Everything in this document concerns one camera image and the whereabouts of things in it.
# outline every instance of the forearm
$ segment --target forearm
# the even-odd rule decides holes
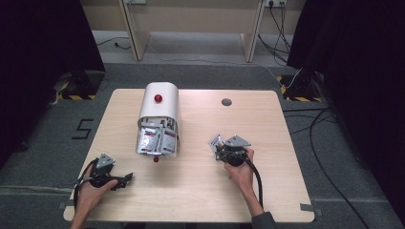
[[[259,201],[257,200],[256,194],[253,191],[253,188],[248,187],[241,190],[242,195],[245,198],[247,207],[249,208],[250,215],[252,217],[256,217],[261,215],[264,210],[262,205],[260,205]]]

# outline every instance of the metal bracket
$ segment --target metal bracket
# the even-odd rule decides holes
[[[97,169],[100,169],[102,167],[111,165],[116,163],[116,161],[112,158],[110,158],[109,156],[107,156],[106,154],[101,154],[100,159],[98,160],[98,163],[96,165]]]
[[[238,135],[234,135],[230,139],[226,140],[224,142],[224,145],[229,146],[229,147],[244,147],[244,146],[250,146],[251,144],[250,144],[250,142],[239,137]]]

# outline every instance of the hazard tape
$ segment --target hazard tape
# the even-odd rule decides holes
[[[282,87],[280,89],[281,89],[281,94],[283,95],[283,98],[285,100],[300,101],[300,102],[322,102],[322,98],[317,95],[317,92],[313,92],[312,96],[301,96],[301,95],[297,95],[297,94],[292,94],[292,92],[291,92],[292,90],[285,88],[285,86],[287,86],[287,85],[284,85],[282,83],[282,79],[283,79],[282,76],[277,76],[277,80],[280,82],[280,84],[282,84]]]

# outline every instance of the cylindrical device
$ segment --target cylindrical device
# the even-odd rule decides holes
[[[179,145],[179,90],[168,82],[146,86],[139,113],[137,153],[176,156]]]

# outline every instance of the gray carpet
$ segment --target gray carpet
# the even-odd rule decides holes
[[[273,90],[282,108],[325,108],[327,102],[290,102],[281,97],[277,81],[260,67],[105,64],[107,73],[95,100],[59,100],[37,123],[28,139],[28,151],[14,153],[0,171],[0,228],[68,228],[59,203],[69,198],[114,89],[145,88],[150,82],[169,81],[180,89]],[[272,68],[275,75],[293,70]],[[308,127],[318,111],[285,113],[291,133]],[[313,128],[319,159],[336,186],[352,202],[371,228],[403,228],[370,171],[355,155],[332,111]],[[76,128],[92,131],[87,139]],[[316,220],[280,223],[279,228],[364,228],[349,205],[330,185],[309,144],[309,130],[291,135]],[[88,227],[120,228],[119,223],[89,222]]]

